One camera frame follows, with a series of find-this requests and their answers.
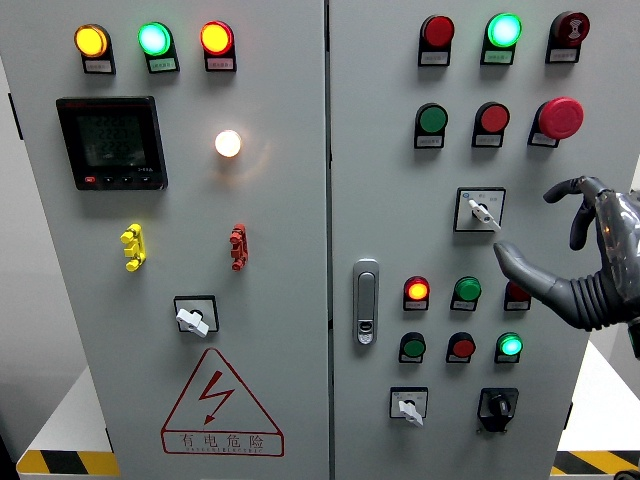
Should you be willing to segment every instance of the illuminated indicator light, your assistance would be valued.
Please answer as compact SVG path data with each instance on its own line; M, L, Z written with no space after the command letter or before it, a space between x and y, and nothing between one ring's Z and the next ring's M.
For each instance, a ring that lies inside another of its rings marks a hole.
M584 110L577 100L558 97L547 102L538 115L540 131L554 140L569 138L582 126Z
M442 108L431 106L420 114L419 122L425 132L436 133L447 124L447 114Z
M471 340L461 340L453 346L453 354L459 358L468 358L476 351L476 346Z
M522 351L522 340L515 333L505 333L498 339L498 346L503 355L517 355Z
M489 41L499 48L515 45L522 33L522 23L513 13L501 13L489 22L487 35Z
M223 22L209 22L200 30L200 42L212 55L223 55L233 46L233 33Z
M509 112L502 105L492 105L482 113L480 124L489 133L505 129L509 123Z
M89 58L104 55L109 47L104 31L95 25L83 25L78 28L73 40L80 53Z
M147 55L164 55L171 46L171 35L164 25L146 23L138 31L138 42Z
M420 340L410 340L403 347L407 357L416 358L424 354L427 347Z
M429 295L429 282L422 277L412 277L405 282L404 291L411 300L424 300Z
M482 293L480 282L474 277L465 277L458 280L455 286L455 293L465 302L474 302Z
M455 28L449 17L437 16L428 21L424 39L433 47L444 47L451 43Z
M235 157L242 147L242 139L233 130L224 130L216 137L216 150L224 157Z

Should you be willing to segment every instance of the green push button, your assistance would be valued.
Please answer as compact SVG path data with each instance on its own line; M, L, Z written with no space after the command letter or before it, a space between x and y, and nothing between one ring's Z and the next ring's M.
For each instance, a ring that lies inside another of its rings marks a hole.
M421 356L426 350L427 347L420 340L411 340L404 345L404 354L411 358Z
M482 293L480 282L475 277L464 277L458 280L454 291L456 295L465 302L475 302Z
M436 133L447 124L447 112L439 105L429 105L420 114L420 128L427 133Z

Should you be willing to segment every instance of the lightning bolt symbol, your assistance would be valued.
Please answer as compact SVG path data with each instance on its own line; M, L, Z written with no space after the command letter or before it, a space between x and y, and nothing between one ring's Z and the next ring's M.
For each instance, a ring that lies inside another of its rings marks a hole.
M204 420L204 424L207 425L211 422L213 422L215 420L215 414L218 410L220 410L220 407L222 407L222 405L224 405L224 403L229 400L229 397L231 396L231 394L233 392L235 392L235 389L233 390L225 390L223 392L217 392L217 393L211 393L211 389L214 387L214 385L216 383L218 383L218 380L220 380L220 377L222 377L222 372L220 370L217 370L216 373L213 374L213 377L211 377L211 380L209 381L209 383L207 384L206 388L203 390L203 392L200 394L200 398L198 400L207 400L208 398L215 398L215 397L221 397L224 396L224 398L222 399L222 401L218 404L218 406L216 407L216 409L213 411L213 413L211 413L211 415L207 415L205 420Z

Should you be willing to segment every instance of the electrical hazard triangle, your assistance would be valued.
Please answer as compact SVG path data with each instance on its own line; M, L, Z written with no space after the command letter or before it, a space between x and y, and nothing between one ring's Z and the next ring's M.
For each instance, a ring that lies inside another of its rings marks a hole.
M161 431L165 453L284 456L284 435L231 364L205 350Z

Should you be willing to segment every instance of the white switch handle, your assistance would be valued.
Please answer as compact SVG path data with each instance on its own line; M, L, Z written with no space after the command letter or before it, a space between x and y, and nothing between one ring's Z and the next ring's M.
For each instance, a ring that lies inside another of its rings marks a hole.
M415 425L416 427L422 427L424 425L422 423L422 416L418 413L416 406L413 403L399 401L398 408L400 408L400 413L404 415L407 422Z
M202 321L202 315L196 312L188 312L184 308L181 308L176 315L178 324L183 329L189 330L191 333L195 333L200 338L204 338L209 333L209 325Z
M500 225L498 225L498 222L496 222L496 219L493 218L493 215L491 215L491 213L489 213L489 210L487 210L485 207L483 207L473 199L469 200L469 206L471 207L473 216L480 220L482 223L489 225L491 230L493 230L494 232L499 232L500 230L502 230Z

